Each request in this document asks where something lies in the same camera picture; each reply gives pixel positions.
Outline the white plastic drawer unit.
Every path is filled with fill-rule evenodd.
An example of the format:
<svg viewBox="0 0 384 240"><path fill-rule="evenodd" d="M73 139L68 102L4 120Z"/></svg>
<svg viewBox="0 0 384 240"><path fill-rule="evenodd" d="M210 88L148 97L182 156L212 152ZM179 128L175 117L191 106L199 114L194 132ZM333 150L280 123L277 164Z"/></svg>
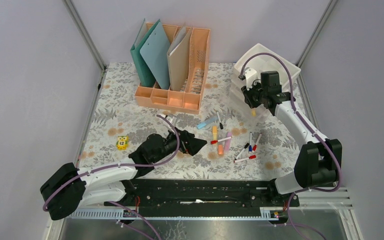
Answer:
<svg viewBox="0 0 384 240"><path fill-rule="evenodd" d="M299 67L260 43L257 43L252 48L250 48L234 64L229 90L229 100L231 102L232 108L238 112L243 121L259 119L261 122L264 122L268 119L268 117L272 115L269 110L260 105L259 107L255 108L256 116L253 117L251 113L252 108L250 108L245 103L245 98L241 91L241 88L246 85L245 80L239 79L239 74L241 73L242 67L250 57L259 53L269 53L269 55L265 54L254 57L246 64L245 68L255 69L258 73L258 79L260 78L261 72L277 71L279 73L279 81L283 92L290 91L291 85L295 83L295 80L301 72Z"/></svg>

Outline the tan kraft folder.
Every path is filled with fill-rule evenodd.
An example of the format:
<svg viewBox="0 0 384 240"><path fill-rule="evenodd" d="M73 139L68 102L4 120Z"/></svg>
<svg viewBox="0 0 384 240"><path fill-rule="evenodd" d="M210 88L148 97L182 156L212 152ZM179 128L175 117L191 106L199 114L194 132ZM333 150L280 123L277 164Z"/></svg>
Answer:
<svg viewBox="0 0 384 240"><path fill-rule="evenodd" d="M190 38L193 29L182 25L167 52L170 90L180 91L189 74Z"/></svg>

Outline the light blue folder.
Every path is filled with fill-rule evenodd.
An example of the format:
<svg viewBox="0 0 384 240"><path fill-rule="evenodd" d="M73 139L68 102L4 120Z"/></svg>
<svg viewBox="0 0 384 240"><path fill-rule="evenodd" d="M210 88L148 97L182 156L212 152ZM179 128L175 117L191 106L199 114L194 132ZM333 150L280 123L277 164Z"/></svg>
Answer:
<svg viewBox="0 0 384 240"><path fill-rule="evenodd" d="M170 42L160 20L153 24L149 36L140 49L140 54L155 81L163 90L170 88L167 53Z"/></svg>

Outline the green folder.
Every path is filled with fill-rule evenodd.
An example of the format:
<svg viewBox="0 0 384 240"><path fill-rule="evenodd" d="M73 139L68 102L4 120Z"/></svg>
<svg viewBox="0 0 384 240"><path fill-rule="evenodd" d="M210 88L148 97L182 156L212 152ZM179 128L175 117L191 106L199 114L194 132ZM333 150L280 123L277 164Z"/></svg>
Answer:
<svg viewBox="0 0 384 240"><path fill-rule="evenodd" d="M130 49L130 54L142 87L153 87L156 82L148 62L150 63L156 56L158 44L154 33L160 22L161 20L158 19L150 28L147 28L146 19L144 18L134 44Z"/></svg>

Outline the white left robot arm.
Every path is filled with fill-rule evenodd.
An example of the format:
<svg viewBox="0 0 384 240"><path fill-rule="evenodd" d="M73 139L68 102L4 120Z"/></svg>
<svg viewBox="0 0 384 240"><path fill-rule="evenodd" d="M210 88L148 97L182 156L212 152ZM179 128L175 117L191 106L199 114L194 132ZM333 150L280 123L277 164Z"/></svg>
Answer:
<svg viewBox="0 0 384 240"><path fill-rule="evenodd" d="M169 131L166 137L157 133L149 135L119 162L97 167L75 167L72 162L66 163L40 187L43 210L56 221L82 206L111 201L128 206L134 202L135 192L122 182L145 176L178 152L194 156L207 143L193 133L177 129Z"/></svg>

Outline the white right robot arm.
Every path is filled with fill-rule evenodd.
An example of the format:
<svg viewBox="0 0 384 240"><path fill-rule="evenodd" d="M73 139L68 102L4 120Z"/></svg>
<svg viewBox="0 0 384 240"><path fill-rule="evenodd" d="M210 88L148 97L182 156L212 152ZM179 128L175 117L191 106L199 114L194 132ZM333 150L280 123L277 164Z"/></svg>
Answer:
<svg viewBox="0 0 384 240"><path fill-rule="evenodd" d="M302 114L292 93L282 91L279 73L265 71L257 77L257 72L249 69L240 74L239 79L246 81L241 87L245 103L252 109L264 106L269 110L287 128L300 149L293 172L273 181L274 188L266 193L267 201L279 206L287 194L340 183L342 144L320 133Z"/></svg>

